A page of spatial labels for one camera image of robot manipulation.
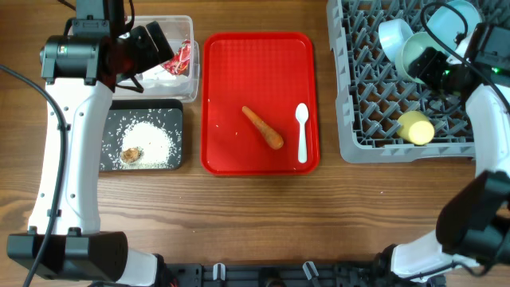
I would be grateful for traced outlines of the green bowl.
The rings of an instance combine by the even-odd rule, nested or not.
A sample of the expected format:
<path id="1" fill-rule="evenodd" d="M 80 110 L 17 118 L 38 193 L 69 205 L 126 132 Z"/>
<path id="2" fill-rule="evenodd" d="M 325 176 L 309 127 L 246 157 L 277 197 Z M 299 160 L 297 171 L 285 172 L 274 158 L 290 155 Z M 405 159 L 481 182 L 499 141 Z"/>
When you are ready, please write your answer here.
<path id="1" fill-rule="evenodd" d="M 426 48 L 429 47 L 433 47 L 437 51 L 447 54 L 446 50 L 443 49 L 427 32 L 416 33 L 407 39 L 395 58 L 395 68 L 398 76 L 403 80 L 413 81 L 423 85 L 424 82 L 422 80 L 417 77 L 412 77 L 408 71 L 411 62 L 417 60 Z"/>

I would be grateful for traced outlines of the white napkin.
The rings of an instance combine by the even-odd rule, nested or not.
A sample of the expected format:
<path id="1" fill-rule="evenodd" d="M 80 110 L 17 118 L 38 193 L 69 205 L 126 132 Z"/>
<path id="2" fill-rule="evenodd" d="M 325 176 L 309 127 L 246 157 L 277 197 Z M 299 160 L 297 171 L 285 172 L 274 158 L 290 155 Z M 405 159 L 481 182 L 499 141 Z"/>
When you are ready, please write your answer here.
<path id="1" fill-rule="evenodd" d="M 162 65 L 156 65 L 155 67 L 141 73 L 139 78 L 143 81 L 174 81 L 178 77 L 171 74 Z"/>

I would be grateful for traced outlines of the red snack wrapper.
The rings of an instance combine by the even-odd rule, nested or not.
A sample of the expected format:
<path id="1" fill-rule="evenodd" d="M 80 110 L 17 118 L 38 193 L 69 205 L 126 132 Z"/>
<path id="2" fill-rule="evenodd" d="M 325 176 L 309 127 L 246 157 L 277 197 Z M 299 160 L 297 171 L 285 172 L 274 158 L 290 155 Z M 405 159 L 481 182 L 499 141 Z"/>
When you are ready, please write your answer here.
<path id="1" fill-rule="evenodd" d="M 163 68 L 173 76 L 187 76 L 189 74 L 191 55 L 190 40 L 185 40 L 172 59 L 163 63 Z"/>

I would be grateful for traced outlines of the light blue plate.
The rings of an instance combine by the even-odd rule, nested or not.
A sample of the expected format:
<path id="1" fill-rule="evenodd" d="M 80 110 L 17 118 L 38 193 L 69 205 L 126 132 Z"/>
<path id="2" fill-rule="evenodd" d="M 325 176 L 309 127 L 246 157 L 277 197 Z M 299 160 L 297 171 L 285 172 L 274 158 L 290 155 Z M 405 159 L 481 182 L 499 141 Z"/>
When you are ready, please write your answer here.
<path id="1" fill-rule="evenodd" d="M 473 32 L 478 23 L 482 22 L 482 16 L 471 3 L 465 0 L 455 0 L 448 2 L 448 5 L 464 16 L 468 25 L 467 35 Z M 457 48 L 457 43 L 454 41 L 457 35 L 465 32 L 465 26 L 461 18 L 444 6 L 433 13 L 427 22 L 427 26 L 439 40 L 452 50 Z"/>

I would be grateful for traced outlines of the light blue bowl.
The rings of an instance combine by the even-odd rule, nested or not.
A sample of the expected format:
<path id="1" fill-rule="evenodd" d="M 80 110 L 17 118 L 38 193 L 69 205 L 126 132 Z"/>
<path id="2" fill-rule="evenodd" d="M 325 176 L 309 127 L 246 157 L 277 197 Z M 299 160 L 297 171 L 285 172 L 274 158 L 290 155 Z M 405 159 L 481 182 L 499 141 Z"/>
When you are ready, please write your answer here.
<path id="1" fill-rule="evenodd" d="M 395 63 L 398 51 L 414 35 L 414 31 L 402 19 L 380 23 L 378 33 L 382 51 L 391 63 Z"/>

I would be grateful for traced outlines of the yellow cup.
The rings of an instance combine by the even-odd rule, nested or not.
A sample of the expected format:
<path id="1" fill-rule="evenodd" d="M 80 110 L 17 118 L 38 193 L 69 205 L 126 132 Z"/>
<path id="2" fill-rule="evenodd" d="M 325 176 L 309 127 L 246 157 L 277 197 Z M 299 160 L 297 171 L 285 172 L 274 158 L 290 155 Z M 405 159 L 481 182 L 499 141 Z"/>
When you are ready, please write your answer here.
<path id="1" fill-rule="evenodd" d="M 398 118 L 400 128 L 397 134 L 416 145 L 425 145 L 432 141 L 435 135 L 434 126 L 428 117 L 419 111 L 409 111 L 403 113 Z"/>

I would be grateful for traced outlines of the brown food scrap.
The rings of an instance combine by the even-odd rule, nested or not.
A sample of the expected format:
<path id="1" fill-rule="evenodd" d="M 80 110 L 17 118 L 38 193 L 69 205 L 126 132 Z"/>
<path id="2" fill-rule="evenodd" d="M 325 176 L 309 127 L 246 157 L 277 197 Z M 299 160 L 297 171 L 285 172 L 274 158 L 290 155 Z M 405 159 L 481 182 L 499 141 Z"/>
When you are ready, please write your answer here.
<path id="1" fill-rule="evenodd" d="M 120 159 L 123 163 L 134 163 L 140 159 L 143 151 L 138 147 L 130 147 L 120 153 Z"/>

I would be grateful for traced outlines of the white plastic spoon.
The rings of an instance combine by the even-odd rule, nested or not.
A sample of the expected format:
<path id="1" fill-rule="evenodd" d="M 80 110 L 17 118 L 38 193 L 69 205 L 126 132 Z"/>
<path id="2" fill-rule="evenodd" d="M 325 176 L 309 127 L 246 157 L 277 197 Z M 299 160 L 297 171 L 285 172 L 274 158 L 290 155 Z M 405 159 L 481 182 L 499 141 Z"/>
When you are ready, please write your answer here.
<path id="1" fill-rule="evenodd" d="M 306 163 L 308 161 L 308 152 L 305 124 L 308 121 L 309 113 L 305 103 L 299 103 L 297 105 L 295 116 L 299 124 L 298 161 L 300 163 Z"/>

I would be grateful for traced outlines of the orange carrot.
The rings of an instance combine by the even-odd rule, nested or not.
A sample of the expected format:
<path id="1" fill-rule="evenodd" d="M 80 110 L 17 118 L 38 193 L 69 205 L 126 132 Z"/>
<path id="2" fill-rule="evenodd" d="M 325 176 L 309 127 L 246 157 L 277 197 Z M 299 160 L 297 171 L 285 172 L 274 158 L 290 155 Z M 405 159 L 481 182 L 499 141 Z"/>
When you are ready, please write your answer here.
<path id="1" fill-rule="evenodd" d="M 241 108 L 243 114 L 250 120 L 253 126 L 260 132 L 265 142 L 273 149 L 278 150 L 283 147 L 284 140 L 282 136 L 270 127 L 262 118 L 259 117 L 247 106 Z"/>

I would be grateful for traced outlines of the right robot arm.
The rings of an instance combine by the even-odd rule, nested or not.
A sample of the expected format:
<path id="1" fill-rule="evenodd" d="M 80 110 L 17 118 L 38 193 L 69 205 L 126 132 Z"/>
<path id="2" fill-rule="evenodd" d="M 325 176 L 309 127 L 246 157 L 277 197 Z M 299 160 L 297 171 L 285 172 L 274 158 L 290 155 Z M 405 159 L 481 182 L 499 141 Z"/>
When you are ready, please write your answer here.
<path id="1" fill-rule="evenodd" d="M 413 58 L 409 75 L 465 102 L 476 150 L 476 175 L 441 211 L 435 229 L 386 249 L 388 266 L 375 273 L 385 284 L 418 285 L 463 268 L 483 277 L 509 263 L 509 220 L 498 214 L 509 202 L 509 30 L 478 23 L 463 27 L 455 45 L 425 24 L 440 50 Z M 474 267 L 482 270 L 477 273 Z"/>

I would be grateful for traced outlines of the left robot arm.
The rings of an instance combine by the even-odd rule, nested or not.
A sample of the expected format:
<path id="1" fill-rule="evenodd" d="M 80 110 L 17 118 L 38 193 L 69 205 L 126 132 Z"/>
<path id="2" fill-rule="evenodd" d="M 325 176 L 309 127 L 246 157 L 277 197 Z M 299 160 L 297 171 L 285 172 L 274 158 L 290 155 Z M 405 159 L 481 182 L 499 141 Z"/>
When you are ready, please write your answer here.
<path id="1" fill-rule="evenodd" d="M 89 281 L 94 286 L 174 286 L 162 256 L 131 249 L 125 233 L 100 228 L 100 147 L 114 92 L 126 79 L 172 57 L 155 27 L 135 27 L 131 2 L 79 1 L 65 31 L 40 52 L 48 104 L 37 201 L 25 232 L 11 234 L 8 257 L 26 283 Z"/>

